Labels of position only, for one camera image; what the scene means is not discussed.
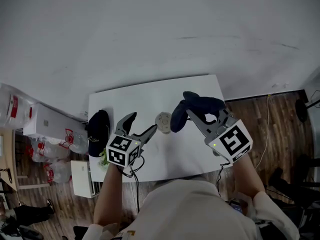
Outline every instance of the white shirt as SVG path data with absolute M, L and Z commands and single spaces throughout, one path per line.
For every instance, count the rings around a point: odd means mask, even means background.
M 287 239 L 299 239 L 292 221 L 259 192 L 252 200 L 255 219 L 271 221 Z M 177 179 L 149 193 L 135 221 L 116 236 L 116 224 L 90 225 L 83 240 L 261 239 L 252 218 L 229 206 L 210 182 Z

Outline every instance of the shoe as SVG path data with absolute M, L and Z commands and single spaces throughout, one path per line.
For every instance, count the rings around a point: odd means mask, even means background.
M 275 169 L 269 179 L 269 186 L 273 186 L 278 180 L 280 180 L 283 172 L 284 170 L 282 170 L 280 167 Z
M 54 205 L 52 204 L 52 201 L 50 199 L 48 199 L 46 201 L 46 204 L 47 204 L 47 206 L 49 206 L 52 209 L 53 213 L 55 214 L 56 211 L 55 211 Z

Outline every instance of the wooden floor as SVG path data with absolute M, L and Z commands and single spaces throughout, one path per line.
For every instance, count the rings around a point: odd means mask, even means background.
M 266 153 L 257 171 L 264 184 L 275 168 L 284 170 L 283 178 L 288 182 L 293 176 L 292 168 L 296 158 L 301 154 L 313 157 L 313 137 L 310 122 L 301 123 L 295 113 L 295 102 L 304 98 L 303 91 L 272 95 L 269 98 L 269 138 Z M 265 149 L 267 138 L 267 98 L 258 97 L 240 101 L 228 102 L 227 106 L 234 114 L 242 119 L 251 137 L 253 138 L 253 149 L 250 152 L 253 164 L 256 166 Z M 17 139 L 25 141 L 25 137 L 18 136 Z M 32 162 L 26 155 L 17 154 L 18 173 L 29 175 L 30 179 L 23 179 L 27 184 L 45 183 L 47 178 L 43 166 Z M 72 154 L 73 160 L 88 159 L 85 156 Z M 206 173 L 204 176 L 212 183 L 216 183 L 217 172 Z M 220 181 L 221 196 L 227 200 L 234 191 L 234 177 L 232 168 L 222 172 Z M 139 185 L 140 206 L 144 198 L 150 192 L 154 182 L 142 182 Z M 130 223 L 137 215 L 136 206 L 136 184 L 123 184 L 123 223 Z M 273 192 L 267 191 L 273 197 L 285 202 L 288 200 Z M 54 184 L 51 187 L 39 189 L 20 190 L 19 199 L 29 206 L 45 206 L 46 200 L 51 199 L 55 206 L 56 215 L 42 223 L 34 224 L 33 227 L 40 231 L 45 239 L 60 240 L 61 236 L 67 236 L 69 240 L 74 239 L 73 226 L 88 226 L 93 221 L 93 213 L 96 198 L 87 199 L 73 194 L 72 181 L 66 184 Z M 9 195 L 10 203 L 18 205 L 15 194 Z

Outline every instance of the white power cord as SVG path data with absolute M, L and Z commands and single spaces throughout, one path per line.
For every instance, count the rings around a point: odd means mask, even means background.
M 266 140 L 265 140 L 265 147 L 264 147 L 264 151 L 262 153 L 262 156 L 260 158 L 260 161 L 258 163 L 258 165 L 255 167 L 255 169 L 258 168 L 258 166 L 261 164 L 262 158 L 265 155 L 265 152 L 267 150 L 267 145 L 268 145 L 268 138 L 269 138 L 269 98 L 270 98 L 271 94 L 268 95 L 268 97 L 266 98 L 266 111 L 267 111 L 267 123 L 266 123 Z

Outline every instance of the white table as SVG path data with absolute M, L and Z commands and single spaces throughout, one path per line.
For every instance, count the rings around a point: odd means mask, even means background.
M 217 77 L 204 75 L 138 84 L 90 95 L 89 119 L 99 110 L 109 114 L 111 130 L 114 124 L 129 113 L 137 112 L 130 134 L 141 134 L 155 124 L 161 112 L 172 114 L 183 99 L 184 91 L 200 96 L 223 100 Z M 205 145 L 205 137 L 192 121 L 178 133 L 163 134 L 159 130 L 143 147 L 144 166 L 136 173 L 140 182 L 159 181 L 198 175 L 219 170 L 225 163 L 222 157 L 213 155 Z M 91 179 L 104 180 L 105 171 L 98 167 L 100 158 L 89 157 Z M 141 165 L 141 158 L 134 168 Z M 134 178 L 123 177 L 123 182 L 134 182 Z

